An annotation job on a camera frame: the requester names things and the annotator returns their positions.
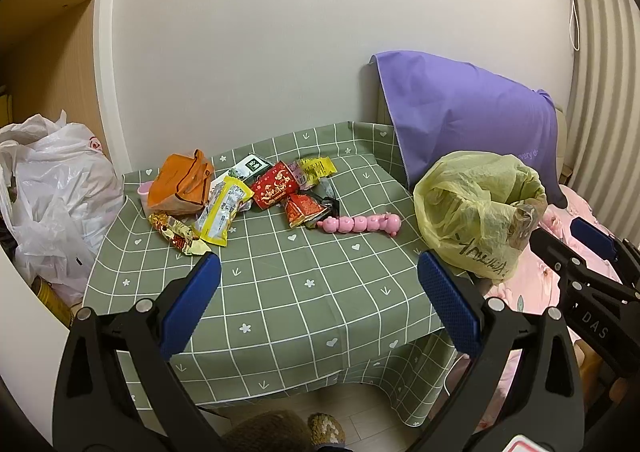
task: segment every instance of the striped curtain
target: striped curtain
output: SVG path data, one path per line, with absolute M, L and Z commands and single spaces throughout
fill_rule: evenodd
M 567 109 L 569 185 L 602 224 L 640 244 L 640 13 L 577 0 L 580 51 Z

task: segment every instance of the yellow snack wrapper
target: yellow snack wrapper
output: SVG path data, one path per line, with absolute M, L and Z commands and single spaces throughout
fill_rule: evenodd
M 308 183 L 317 185 L 319 178 L 328 177 L 334 172 L 337 172 L 334 166 L 334 162 L 331 158 L 300 158 L 298 160 L 300 168 L 305 172 Z
M 242 181 L 225 176 L 209 191 L 209 203 L 193 225 L 194 230 L 204 241 L 226 246 L 226 233 L 231 221 L 240 205 L 253 195 L 254 191 Z
M 191 228 L 170 215 L 151 214 L 148 219 L 153 228 L 185 255 L 204 255 L 211 251 L 207 243 L 199 239 Z

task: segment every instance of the white cord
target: white cord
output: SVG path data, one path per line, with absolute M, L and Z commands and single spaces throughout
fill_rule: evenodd
M 575 39 L 574 28 L 572 28 L 575 19 Z M 571 12 L 569 14 L 569 39 L 574 51 L 580 51 L 580 24 L 578 23 L 578 10 L 575 7 L 575 0 L 571 0 Z
M 453 368 L 458 364 L 458 362 L 464 358 L 466 355 L 463 353 L 460 353 L 460 356 L 458 358 L 456 358 L 456 361 L 453 362 L 453 365 L 451 366 L 451 368 L 449 369 L 449 372 L 447 373 L 447 375 L 444 377 L 444 383 L 442 384 L 442 386 L 444 387 L 444 392 L 447 393 L 447 396 L 451 396 L 451 393 L 449 392 L 449 389 L 447 388 L 447 378 L 449 377 L 449 373 L 451 371 L 453 371 Z

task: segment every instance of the orange package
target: orange package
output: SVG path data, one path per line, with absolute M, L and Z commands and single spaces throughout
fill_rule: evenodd
M 149 209 L 172 215 L 202 210 L 209 196 L 212 174 L 213 165 L 201 150 L 196 150 L 192 158 L 172 154 L 149 189 Z

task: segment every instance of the foot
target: foot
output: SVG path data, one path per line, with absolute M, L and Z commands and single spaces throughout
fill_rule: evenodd
M 344 447 L 344 431 L 333 416 L 321 412 L 312 414 L 309 416 L 308 425 L 315 450 L 324 446 Z

